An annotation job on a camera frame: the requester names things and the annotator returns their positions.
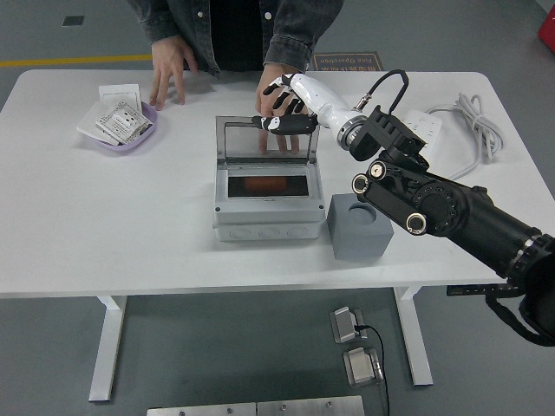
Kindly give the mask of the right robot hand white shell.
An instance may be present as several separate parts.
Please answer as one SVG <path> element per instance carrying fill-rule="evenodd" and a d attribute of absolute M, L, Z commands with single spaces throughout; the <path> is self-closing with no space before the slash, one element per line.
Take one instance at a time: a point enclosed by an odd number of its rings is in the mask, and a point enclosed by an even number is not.
<path fill-rule="evenodd" d="M 275 107 L 279 107 L 290 94 L 294 94 L 294 98 L 285 115 L 253 116 L 251 122 L 258 129 L 276 135 L 298 135 L 313 133 L 317 126 L 322 126 L 342 140 L 350 130 L 365 121 L 363 115 L 351 110 L 333 90 L 307 75 L 281 75 L 264 90 L 264 95 L 278 88 L 283 91 L 275 101 Z"/>

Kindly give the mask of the person's left hand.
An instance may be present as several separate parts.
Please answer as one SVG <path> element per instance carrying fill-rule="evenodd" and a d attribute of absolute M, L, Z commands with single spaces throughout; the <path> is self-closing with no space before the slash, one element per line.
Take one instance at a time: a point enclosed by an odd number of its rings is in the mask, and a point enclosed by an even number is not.
<path fill-rule="evenodd" d="M 267 63 L 264 65 L 264 70 L 261 74 L 259 84 L 256 90 L 255 109 L 262 116 L 267 118 L 283 116 L 286 113 L 287 107 L 293 100 L 293 95 L 289 94 L 284 97 L 279 107 L 275 107 L 275 103 L 283 93 L 284 88 L 278 87 L 270 94 L 265 94 L 264 91 L 282 75 L 296 74 L 299 70 L 278 63 Z M 297 135 L 275 136 L 278 150 L 281 153 L 298 153 L 299 151 L 299 138 Z"/>

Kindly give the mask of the person's right hand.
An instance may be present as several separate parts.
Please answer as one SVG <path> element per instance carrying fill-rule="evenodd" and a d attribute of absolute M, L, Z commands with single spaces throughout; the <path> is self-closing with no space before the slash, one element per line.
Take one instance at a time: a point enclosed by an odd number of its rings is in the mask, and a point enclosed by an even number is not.
<path fill-rule="evenodd" d="M 193 50 L 181 36 L 171 36 L 151 45 L 153 62 L 153 83 L 149 103 L 161 110 L 167 100 L 170 81 L 173 80 L 179 104 L 185 103 L 184 71 L 188 67 L 198 72 L 198 64 Z"/>

